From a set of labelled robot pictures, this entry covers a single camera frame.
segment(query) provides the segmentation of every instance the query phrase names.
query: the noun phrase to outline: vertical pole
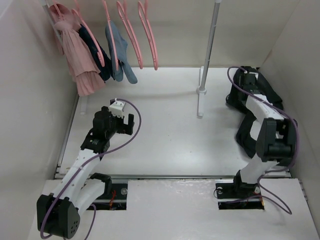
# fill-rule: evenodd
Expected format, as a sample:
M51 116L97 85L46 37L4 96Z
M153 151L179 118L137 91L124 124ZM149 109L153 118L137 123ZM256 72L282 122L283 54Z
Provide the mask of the vertical pole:
M203 74L201 79L201 85L199 87L199 91L204 91L206 89L206 80L207 80L207 74L208 74L208 68L210 64L210 56L212 52L212 46L214 43L215 38L215 32L216 32L216 26L217 26L217 20L218 20L218 13L219 13L219 7L222 0L215 0L214 3L214 9L213 9L213 15L212 15L212 22L210 27L210 33L209 33L209 40L208 40L208 46L206 49L206 56L205 56L205 64L203 68Z

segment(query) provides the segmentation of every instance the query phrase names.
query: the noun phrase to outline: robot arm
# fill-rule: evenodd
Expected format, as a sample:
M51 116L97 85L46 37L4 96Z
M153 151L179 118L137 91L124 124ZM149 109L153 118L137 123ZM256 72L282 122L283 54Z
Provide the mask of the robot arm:
M239 86L269 103L256 84L258 73L248 72ZM296 133L293 123L263 102L239 92L239 102L250 110L261 124L256 141L256 155L246 167L239 170L232 183L217 183L218 199L245 199L260 193L258 179L270 168L285 163L289 165L296 148Z
M124 124L124 107L123 102L113 101L109 107L104 106L95 113L93 128L85 137L74 164L59 185L49 195L41 195L37 201L39 231L49 207L63 189L66 188L49 214L44 232L66 239L71 239L76 234L81 215L93 201L102 194L110 193L112 181L109 176L95 173L87 181L102 157L90 159L109 149L110 139L115 133L133 134L134 115L129 114L128 124Z

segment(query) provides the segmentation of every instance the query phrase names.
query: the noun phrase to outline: pink hanger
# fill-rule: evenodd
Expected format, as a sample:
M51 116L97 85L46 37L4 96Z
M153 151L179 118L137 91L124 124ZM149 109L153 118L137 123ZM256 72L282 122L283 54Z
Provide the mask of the pink hanger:
M55 10L57 11L57 13L59 15L59 19L64 20L64 16L62 15L62 13L57 5L58 2L56 2L55 0L52 0L52 2L53 2Z
M148 41L149 41L151 54L153 58L154 69L158 70L158 52L156 47L156 41L155 41L155 37L152 32L151 25L148 19L148 0L144 1L144 5L141 3L141 1L138 1L138 11L139 11L140 20L142 22L146 37L148 38Z
M105 60L104 60L104 56L102 55L102 51L100 49L100 46L95 38L95 36L93 35L93 33L91 32L90 28L88 27L88 25L86 24L85 20L83 19L81 13L80 13L80 7L79 7L79 3L77 0L74 0L75 6L76 6L76 10L72 9L71 12L73 13L73 15L77 15L78 18L81 20L82 24L84 25L84 27L86 28L86 30L88 31L90 37L92 38L94 45L96 47L96 49L98 50L98 52L96 53L99 61L101 63L101 66L104 67L105 66Z
M138 59L139 67L140 67L140 69L142 69L143 68L142 54L141 54L138 40L136 38L136 34L135 34L134 29L132 28L132 25L131 25L129 18L128 18L127 1L123 0L123 5L121 4L121 2L117 1L116 7L118 8L119 16L124 24L124 27L126 29L126 32L128 33L130 40L131 40L132 46L135 51L136 58Z
M114 60L115 60L115 70L118 71L119 70L119 64L118 64L118 57L117 57L117 50L116 50L116 44L115 44L115 39L114 39L114 34L112 33L112 28L111 28L111 24L110 24L110 16L109 16L109 12L108 12L108 7L107 7L107 3L105 0L102 0L102 4L104 6L104 10L105 10L105 15L106 15L106 20L108 22L108 27L109 27L109 31L110 31L110 35L111 35L111 40L112 40L112 46L113 46L113 53L114 53Z

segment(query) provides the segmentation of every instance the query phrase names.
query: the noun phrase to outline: red wire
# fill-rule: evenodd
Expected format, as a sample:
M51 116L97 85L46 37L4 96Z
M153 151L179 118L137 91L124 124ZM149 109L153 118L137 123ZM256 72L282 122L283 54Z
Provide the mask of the red wire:
M114 203L115 197L116 197L116 190L113 190L113 192L112 192L112 198L111 198L111 200L110 200L110 202L109 202L110 210L111 210L112 204Z

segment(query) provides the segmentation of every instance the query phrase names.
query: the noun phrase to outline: white floor panel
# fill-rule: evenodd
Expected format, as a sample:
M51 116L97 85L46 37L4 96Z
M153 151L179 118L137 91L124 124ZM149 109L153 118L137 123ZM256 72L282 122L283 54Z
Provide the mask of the white floor panel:
M48 180L43 193L59 182ZM88 240L319 240L297 179L261 184L282 198L292 215L267 200L265 210L218 210L213 179L131 180L127 210L97 211ZM83 214L73 240L85 238L92 217L93 211ZM40 239L35 216L28 240Z
M74 163L80 145L92 127L94 114L109 100L123 98L141 112L142 126L137 138L125 148L106 155L94 172L110 175L231 176L251 160L238 146L236 132L241 113L226 106L231 84L226 68L211 68L207 77L205 113L197 118L199 68L133 69L138 84L108 80L106 87L88 98L87 113L78 104L66 145L60 173ZM135 129L138 115L133 108ZM259 126L253 127L253 135ZM115 148L130 137L115 135Z

